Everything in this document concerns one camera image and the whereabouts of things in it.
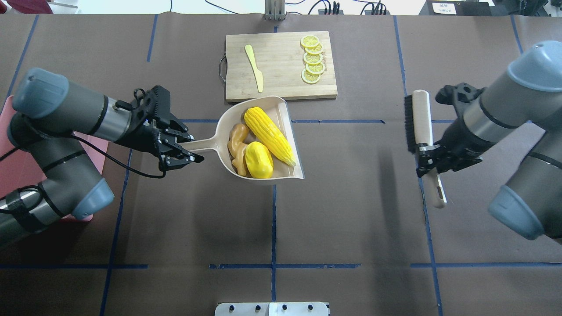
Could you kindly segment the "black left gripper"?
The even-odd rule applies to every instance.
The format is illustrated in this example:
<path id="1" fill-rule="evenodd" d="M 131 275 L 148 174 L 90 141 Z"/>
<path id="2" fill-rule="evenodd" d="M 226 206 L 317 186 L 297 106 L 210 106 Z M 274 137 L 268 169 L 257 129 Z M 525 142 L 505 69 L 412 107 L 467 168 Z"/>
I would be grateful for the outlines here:
<path id="1" fill-rule="evenodd" d="M 183 125 L 158 129 L 148 122 L 116 141 L 126 148 L 152 154 L 158 160 L 158 168 L 164 171 L 184 168 L 191 163 L 201 163 L 202 155 L 185 150 L 180 144 L 194 141 L 189 128 Z"/>

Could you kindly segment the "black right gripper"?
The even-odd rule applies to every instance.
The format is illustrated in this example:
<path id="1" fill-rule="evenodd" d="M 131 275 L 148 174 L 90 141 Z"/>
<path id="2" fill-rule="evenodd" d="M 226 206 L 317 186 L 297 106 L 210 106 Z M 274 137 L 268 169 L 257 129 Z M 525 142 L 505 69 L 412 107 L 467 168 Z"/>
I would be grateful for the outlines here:
<path id="1" fill-rule="evenodd" d="M 464 123 L 452 123 L 440 140 L 430 145 L 426 141 L 416 142 L 418 178 L 437 170 L 457 172 L 482 161 L 483 140 L 472 134 Z"/>

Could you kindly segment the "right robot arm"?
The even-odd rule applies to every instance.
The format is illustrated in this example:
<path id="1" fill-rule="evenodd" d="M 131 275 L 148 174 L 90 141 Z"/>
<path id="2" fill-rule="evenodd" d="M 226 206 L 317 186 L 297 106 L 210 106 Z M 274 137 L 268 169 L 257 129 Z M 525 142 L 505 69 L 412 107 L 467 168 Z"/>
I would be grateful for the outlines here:
<path id="1" fill-rule="evenodd" d="M 504 140 L 526 153 L 503 153 L 512 168 L 489 203 L 488 212 L 522 238 L 561 242 L 561 42 L 534 44 L 507 66 L 492 84 L 445 85 L 437 103 L 456 114 L 435 140 L 429 92 L 405 97 L 405 128 L 416 175 L 431 186 L 434 204 L 446 205 L 441 174 L 458 172 L 483 160 Z"/>

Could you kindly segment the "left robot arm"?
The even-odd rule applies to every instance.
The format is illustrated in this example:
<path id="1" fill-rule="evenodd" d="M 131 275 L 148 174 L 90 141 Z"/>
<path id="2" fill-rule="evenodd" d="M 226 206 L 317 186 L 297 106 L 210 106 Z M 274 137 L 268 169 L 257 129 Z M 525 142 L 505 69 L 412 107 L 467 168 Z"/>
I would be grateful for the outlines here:
<path id="1" fill-rule="evenodd" d="M 171 113 L 170 92 L 162 86 L 136 89 L 134 100 L 110 98 L 42 68 L 31 68 L 12 99 L 15 110 L 7 128 L 14 151 L 31 154 L 45 179 L 1 198 L 1 247 L 46 230 L 73 216 L 84 219 L 112 203 L 114 193 L 88 156 L 94 136 L 152 154 L 166 172 L 201 163 L 201 155 L 183 148 L 193 136 Z"/>

